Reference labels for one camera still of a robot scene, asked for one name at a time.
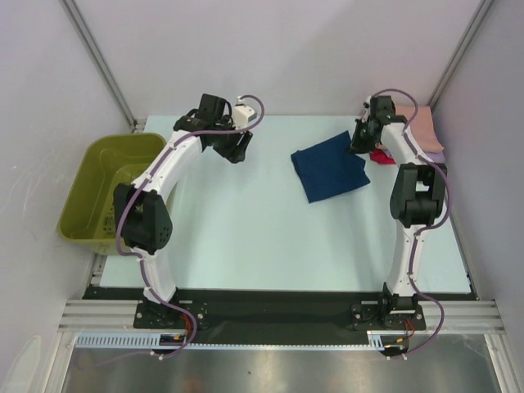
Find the dark blue t shirt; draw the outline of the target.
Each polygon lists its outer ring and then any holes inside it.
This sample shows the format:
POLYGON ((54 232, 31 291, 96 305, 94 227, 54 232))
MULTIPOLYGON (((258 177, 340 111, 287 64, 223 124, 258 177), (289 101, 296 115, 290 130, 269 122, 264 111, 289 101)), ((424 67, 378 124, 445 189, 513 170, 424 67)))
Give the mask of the dark blue t shirt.
POLYGON ((371 183, 366 161, 350 152, 348 131, 291 154, 293 168, 312 204, 353 192, 371 183))

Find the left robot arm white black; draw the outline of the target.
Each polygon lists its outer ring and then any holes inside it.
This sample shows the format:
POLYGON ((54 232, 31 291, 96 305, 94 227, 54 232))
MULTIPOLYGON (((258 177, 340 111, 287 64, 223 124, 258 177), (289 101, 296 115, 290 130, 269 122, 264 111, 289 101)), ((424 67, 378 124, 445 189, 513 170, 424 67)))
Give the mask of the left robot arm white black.
POLYGON ((244 161, 253 129, 264 116, 264 103, 255 95, 241 95, 231 103, 205 93, 198 107, 175 121, 168 142, 149 166, 131 183, 115 187, 116 250, 138 262, 144 300, 154 305, 151 315, 163 327, 174 326, 181 314, 195 320, 172 301, 177 284, 165 251, 174 229, 169 196, 208 148, 232 164, 244 161))

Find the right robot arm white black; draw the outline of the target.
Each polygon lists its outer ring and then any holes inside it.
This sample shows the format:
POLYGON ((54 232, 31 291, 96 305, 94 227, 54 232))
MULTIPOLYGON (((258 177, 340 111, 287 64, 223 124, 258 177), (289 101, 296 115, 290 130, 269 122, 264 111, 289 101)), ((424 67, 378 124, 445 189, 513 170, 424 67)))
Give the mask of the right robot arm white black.
POLYGON ((374 304, 351 308, 356 329, 400 330, 422 323, 418 271, 427 234, 449 218, 447 169, 419 146, 410 128, 415 115, 400 115, 388 88, 368 97, 364 114, 355 122, 349 150, 371 152, 382 144, 391 153, 397 175, 390 197, 396 224, 393 262, 382 292, 374 304))

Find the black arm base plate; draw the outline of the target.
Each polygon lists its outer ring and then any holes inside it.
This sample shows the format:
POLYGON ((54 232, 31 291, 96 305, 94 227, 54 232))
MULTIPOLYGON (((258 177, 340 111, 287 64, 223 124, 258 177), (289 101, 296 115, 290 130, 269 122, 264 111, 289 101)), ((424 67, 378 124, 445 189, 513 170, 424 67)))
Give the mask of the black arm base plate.
POLYGON ((423 332, 422 308, 401 313, 380 292, 179 289, 169 306, 138 302, 138 329, 189 327, 197 344, 362 344, 368 331, 423 332))

